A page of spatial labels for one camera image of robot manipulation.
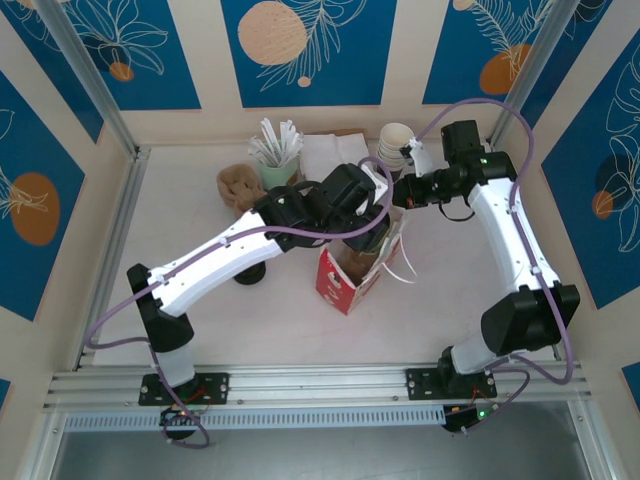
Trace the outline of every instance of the green cup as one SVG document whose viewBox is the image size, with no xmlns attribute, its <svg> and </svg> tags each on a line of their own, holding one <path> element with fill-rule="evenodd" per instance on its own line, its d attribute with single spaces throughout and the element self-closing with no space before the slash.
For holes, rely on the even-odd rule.
<svg viewBox="0 0 640 480">
<path fill-rule="evenodd" d="M 258 162 L 258 165 L 264 190 L 295 185 L 300 180 L 300 155 L 296 155 L 282 167 L 268 167 L 262 162 Z"/>
</svg>

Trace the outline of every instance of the mounting plate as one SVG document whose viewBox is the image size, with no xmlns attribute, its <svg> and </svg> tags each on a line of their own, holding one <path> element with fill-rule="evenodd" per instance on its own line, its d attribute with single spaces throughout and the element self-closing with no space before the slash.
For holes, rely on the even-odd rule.
<svg viewBox="0 0 640 480">
<path fill-rule="evenodd" d="M 408 368 L 405 370 L 409 400 L 456 400 L 471 399 L 474 387 L 488 398 L 498 396 L 493 375 L 474 373 L 458 375 L 448 387 L 437 368 Z"/>
<path fill-rule="evenodd" d="M 189 405 L 226 405 L 229 390 L 228 373 L 196 373 L 193 380 L 175 389 Z M 175 403 L 157 374 L 142 377 L 138 405 L 143 407 L 171 406 Z"/>
</svg>

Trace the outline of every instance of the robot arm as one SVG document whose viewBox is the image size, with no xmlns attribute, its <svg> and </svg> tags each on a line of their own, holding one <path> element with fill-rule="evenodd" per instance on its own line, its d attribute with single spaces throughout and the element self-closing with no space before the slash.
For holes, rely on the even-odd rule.
<svg viewBox="0 0 640 480">
<path fill-rule="evenodd" d="M 448 203 L 462 197 L 475 212 L 489 237 L 499 265 L 504 297 L 482 315 L 481 332 L 449 347 L 440 362 L 451 378 L 482 371 L 500 356 L 534 351 L 560 341 L 553 313 L 538 276 L 551 289 L 565 326 L 580 297 L 575 286 L 563 286 L 547 263 L 522 208 L 518 193 L 515 209 L 538 260 L 534 271 L 512 218 L 509 196 L 516 172 L 504 152 L 485 152 L 474 121 L 455 122 L 442 129 L 449 168 L 433 170 L 433 162 L 413 139 L 402 151 L 416 166 L 394 185 L 393 203 L 405 208 Z"/>
<path fill-rule="evenodd" d="M 220 235 L 187 255 L 161 267 L 148 269 L 137 264 L 127 272 L 134 293 L 156 282 L 151 293 L 137 300 L 138 309 L 151 347 L 170 386 L 193 379 L 195 371 L 188 343 L 194 332 L 187 310 L 206 293 L 252 267 L 286 253 L 294 247 L 312 248 L 317 240 L 286 233 L 247 235 L 228 242 L 228 238 L 259 227 L 297 227 L 318 233 L 342 233 L 356 230 L 371 222 L 381 211 L 376 205 L 386 193 L 386 181 L 366 165 L 336 167 L 322 182 L 305 182 L 295 187 L 271 189 L 236 223 Z M 380 222 L 368 232 L 345 240 L 357 251 L 374 249 L 389 227 Z M 204 256 L 209 247 L 222 246 Z M 180 269 L 170 279 L 169 272 Z"/>
</svg>

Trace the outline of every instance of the vent grille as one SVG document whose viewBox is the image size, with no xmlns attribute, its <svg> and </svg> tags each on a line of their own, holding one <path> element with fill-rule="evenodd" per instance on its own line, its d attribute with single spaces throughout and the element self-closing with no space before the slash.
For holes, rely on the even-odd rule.
<svg viewBox="0 0 640 480">
<path fill-rule="evenodd" d="M 126 432 L 158 430 L 159 412 L 76 413 L 67 417 L 65 432 Z M 202 417 L 207 430 L 275 428 L 383 427 L 444 425 L 442 406 L 314 408 L 209 411 Z M 172 427 L 184 430 L 189 426 Z"/>
</svg>

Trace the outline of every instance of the stack of paper cups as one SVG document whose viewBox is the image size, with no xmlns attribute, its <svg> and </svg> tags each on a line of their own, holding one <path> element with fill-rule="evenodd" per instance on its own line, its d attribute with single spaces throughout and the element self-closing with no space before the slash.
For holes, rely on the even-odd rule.
<svg viewBox="0 0 640 480">
<path fill-rule="evenodd" d="M 400 178 L 406 165 L 400 149 L 409 143 L 413 136 L 413 131 L 401 123 L 388 123 L 380 130 L 378 158 L 389 167 L 394 182 Z"/>
</svg>

